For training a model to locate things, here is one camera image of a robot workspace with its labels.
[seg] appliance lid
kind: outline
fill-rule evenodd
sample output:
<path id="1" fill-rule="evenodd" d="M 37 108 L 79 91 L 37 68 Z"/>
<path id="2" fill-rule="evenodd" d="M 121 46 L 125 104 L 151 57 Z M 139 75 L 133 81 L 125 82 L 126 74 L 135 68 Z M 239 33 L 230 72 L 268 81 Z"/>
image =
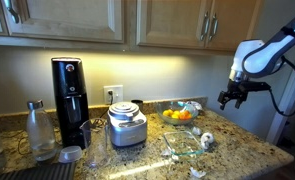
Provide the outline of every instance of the appliance lid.
<path id="1" fill-rule="evenodd" d="M 131 102 L 119 102 L 109 107 L 109 114 L 118 120 L 132 121 L 138 113 L 138 105 Z"/>

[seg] glass cup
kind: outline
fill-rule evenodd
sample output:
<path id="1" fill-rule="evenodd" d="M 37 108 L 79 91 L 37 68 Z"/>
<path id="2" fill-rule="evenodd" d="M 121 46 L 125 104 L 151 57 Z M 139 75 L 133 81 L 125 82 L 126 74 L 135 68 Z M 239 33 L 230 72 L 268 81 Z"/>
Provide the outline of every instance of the glass cup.
<path id="1" fill-rule="evenodd" d="M 86 165 L 90 168 L 98 168 L 109 163 L 107 151 L 108 125 L 106 119 L 96 118 L 84 122 L 80 129 L 84 134 L 84 142 L 87 153 Z"/>

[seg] small cup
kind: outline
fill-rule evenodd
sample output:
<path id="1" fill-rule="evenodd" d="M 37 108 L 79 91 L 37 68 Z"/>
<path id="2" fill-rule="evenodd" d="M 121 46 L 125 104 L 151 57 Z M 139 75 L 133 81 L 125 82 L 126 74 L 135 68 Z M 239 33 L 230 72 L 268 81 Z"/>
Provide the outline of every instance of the small cup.
<path id="1" fill-rule="evenodd" d="M 58 161 L 61 163 L 70 163 L 81 158 L 82 151 L 79 146 L 69 146 L 60 151 Z"/>
<path id="2" fill-rule="evenodd" d="M 131 100 L 132 103 L 137 104 L 139 107 L 139 110 L 142 112 L 143 111 L 143 101 L 142 100 L 138 100 L 138 99 L 134 99 Z"/>

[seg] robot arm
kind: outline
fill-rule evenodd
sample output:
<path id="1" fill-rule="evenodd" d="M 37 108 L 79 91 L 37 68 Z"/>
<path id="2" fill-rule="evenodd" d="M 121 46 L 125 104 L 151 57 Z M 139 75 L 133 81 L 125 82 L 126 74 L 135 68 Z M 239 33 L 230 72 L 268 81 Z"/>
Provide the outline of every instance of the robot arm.
<path id="1" fill-rule="evenodd" d="M 234 63 L 231 67 L 227 92 L 222 91 L 218 97 L 220 108 L 230 100 L 236 101 L 239 108 L 246 101 L 248 92 L 265 91 L 271 87 L 265 82 L 249 81 L 249 78 L 261 78 L 278 71 L 285 52 L 295 45 L 295 18 L 276 33 L 268 42 L 248 40 L 239 44 Z"/>

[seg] electrical outlet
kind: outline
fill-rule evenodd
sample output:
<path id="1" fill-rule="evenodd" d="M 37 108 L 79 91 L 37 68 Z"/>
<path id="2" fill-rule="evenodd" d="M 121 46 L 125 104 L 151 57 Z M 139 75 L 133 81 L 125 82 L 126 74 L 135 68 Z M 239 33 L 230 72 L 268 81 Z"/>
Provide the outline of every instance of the electrical outlet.
<path id="1" fill-rule="evenodd" d="M 111 96 L 108 91 L 113 92 L 113 104 L 123 101 L 123 85 L 104 86 L 104 100 L 105 104 L 110 104 Z"/>

